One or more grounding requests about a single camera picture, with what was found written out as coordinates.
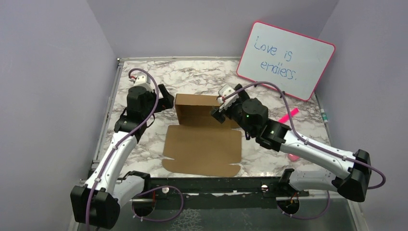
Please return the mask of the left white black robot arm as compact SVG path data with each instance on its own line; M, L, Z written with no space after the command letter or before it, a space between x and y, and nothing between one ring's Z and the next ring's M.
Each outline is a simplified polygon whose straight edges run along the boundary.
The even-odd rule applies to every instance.
M174 106L174 96L164 84L159 84L158 90L161 96L149 84L138 84L128 90L127 106L115 123L108 150L84 185L71 190L76 222L111 229L118 220L121 207L129 199L135 195L143 198L151 193L151 184L145 180L148 174L131 174L120 184L116 181L126 159L147 129L148 119Z

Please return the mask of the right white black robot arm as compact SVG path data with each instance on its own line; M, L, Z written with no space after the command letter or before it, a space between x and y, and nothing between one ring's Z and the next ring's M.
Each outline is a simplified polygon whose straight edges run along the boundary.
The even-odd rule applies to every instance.
M257 98L250 98L240 84L234 88L225 85L218 91L217 101L219 108L214 108L211 115L218 122L231 119L244 130L246 139L255 139L261 147L294 154L323 168L285 170L277 184L282 195L324 190L337 192L354 202L365 201L372 174L368 152L361 149L350 152L325 145L270 119L268 108Z

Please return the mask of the brown cardboard box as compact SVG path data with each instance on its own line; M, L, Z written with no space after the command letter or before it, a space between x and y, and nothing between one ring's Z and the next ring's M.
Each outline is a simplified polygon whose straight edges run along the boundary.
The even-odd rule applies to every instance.
M226 119L211 116L219 103L216 96L181 94L175 99L178 125L168 126L162 160L173 173L234 177L242 160L242 132Z

